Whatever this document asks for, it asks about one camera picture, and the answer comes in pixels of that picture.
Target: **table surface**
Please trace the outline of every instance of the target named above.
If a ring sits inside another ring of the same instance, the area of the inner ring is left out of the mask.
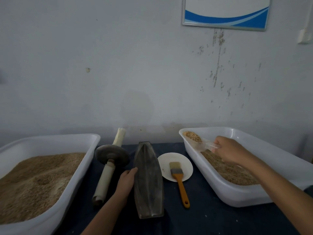
[[[131,155],[133,166],[138,145],[123,145]],[[184,143],[152,144],[157,156],[175,152],[189,157]],[[192,162],[194,172],[184,182],[189,197],[190,209],[183,207],[178,185],[163,178],[164,216],[140,220],[134,195],[131,192],[126,207],[122,210],[112,234],[299,234],[274,203],[234,208],[222,202],[207,183],[197,166]],[[92,196],[104,165],[93,159],[68,212],[55,234],[80,234],[100,208],[92,206]],[[125,169],[116,168],[107,198],[115,189],[120,174]],[[313,195],[313,188],[306,190]]]

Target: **white wooden handle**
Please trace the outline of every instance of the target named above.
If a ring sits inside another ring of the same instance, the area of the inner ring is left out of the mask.
[[[92,202],[94,205],[103,204],[106,198],[106,194],[108,193],[108,188],[109,188],[114,170],[115,170],[115,165],[113,162],[108,162],[104,166],[104,169],[99,179],[95,194],[92,197]]]
[[[126,130],[124,128],[118,128],[113,145],[116,145],[119,147],[122,146],[122,142],[123,142],[125,134],[126,134]]]

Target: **brown granular material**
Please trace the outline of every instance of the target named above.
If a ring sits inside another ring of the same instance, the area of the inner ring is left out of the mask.
[[[186,131],[183,133],[183,135],[191,138],[193,141],[202,142],[201,138],[194,132]],[[257,179],[246,169],[239,166],[226,164],[222,161],[220,156],[212,153],[210,150],[201,152],[201,154],[225,180],[239,186],[251,186],[259,184]]]
[[[0,224],[26,221],[51,208],[85,154],[38,156],[18,163],[0,179]]]

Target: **brush bristles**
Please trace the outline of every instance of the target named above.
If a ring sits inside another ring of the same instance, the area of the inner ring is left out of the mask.
[[[181,169],[180,162],[170,162],[170,169]]]

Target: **framed poster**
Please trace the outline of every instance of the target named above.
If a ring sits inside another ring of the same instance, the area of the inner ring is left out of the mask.
[[[265,31],[271,0],[184,0],[183,25]]]

